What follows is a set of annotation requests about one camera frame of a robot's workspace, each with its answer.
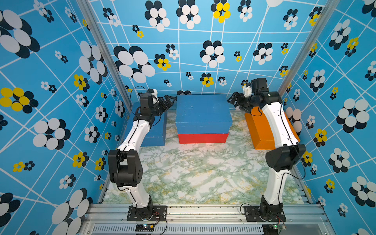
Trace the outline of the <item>orange shoebox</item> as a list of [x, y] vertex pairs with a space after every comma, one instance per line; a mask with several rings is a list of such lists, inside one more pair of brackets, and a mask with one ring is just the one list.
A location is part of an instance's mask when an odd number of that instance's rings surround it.
[[255, 149], [273, 150], [300, 142], [281, 103], [267, 104], [262, 109], [254, 107], [245, 118]]

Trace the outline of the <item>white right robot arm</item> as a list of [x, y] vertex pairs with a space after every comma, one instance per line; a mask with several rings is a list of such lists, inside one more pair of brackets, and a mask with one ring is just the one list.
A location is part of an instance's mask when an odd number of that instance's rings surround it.
[[265, 155], [269, 174], [267, 187], [260, 201], [259, 216], [265, 221], [277, 218], [285, 222], [283, 190], [286, 179], [293, 166], [300, 161], [306, 147], [295, 138], [288, 125], [289, 120], [283, 110], [280, 94], [269, 91], [266, 78], [253, 79], [245, 85], [242, 93], [233, 93], [227, 102], [246, 113], [259, 107], [267, 118], [275, 149]]

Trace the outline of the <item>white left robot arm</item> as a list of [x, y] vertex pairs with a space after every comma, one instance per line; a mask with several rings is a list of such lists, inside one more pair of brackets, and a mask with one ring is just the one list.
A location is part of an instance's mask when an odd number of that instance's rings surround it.
[[130, 210], [142, 220], [150, 220], [158, 215], [153, 211], [153, 202], [141, 183], [143, 166], [138, 151], [150, 131], [156, 117], [162, 116], [171, 108], [176, 97], [165, 95], [157, 97], [155, 89], [149, 89], [140, 96], [140, 106], [137, 108], [132, 128], [115, 150], [108, 153], [108, 166], [110, 181], [121, 192], [126, 192], [131, 200]]

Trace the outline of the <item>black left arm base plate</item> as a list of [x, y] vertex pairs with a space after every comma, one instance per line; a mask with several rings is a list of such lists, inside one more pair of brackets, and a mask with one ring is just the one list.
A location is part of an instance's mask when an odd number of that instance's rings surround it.
[[127, 221], [135, 222], [157, 222], [166, 221], [167, 206], [156, 205], [145, 208], [135, 208], [130, 206], [128, 208]]

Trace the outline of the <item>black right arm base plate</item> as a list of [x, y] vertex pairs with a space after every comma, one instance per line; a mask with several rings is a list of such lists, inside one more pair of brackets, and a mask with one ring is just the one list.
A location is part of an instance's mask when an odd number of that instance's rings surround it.
[[286, 216], [283, 211], [277, 209], [269, 212], [267, 209], [260, 209], [260, 206], [241, 205], [241, 213], [245, 216], [247, 222], [286, 222]]

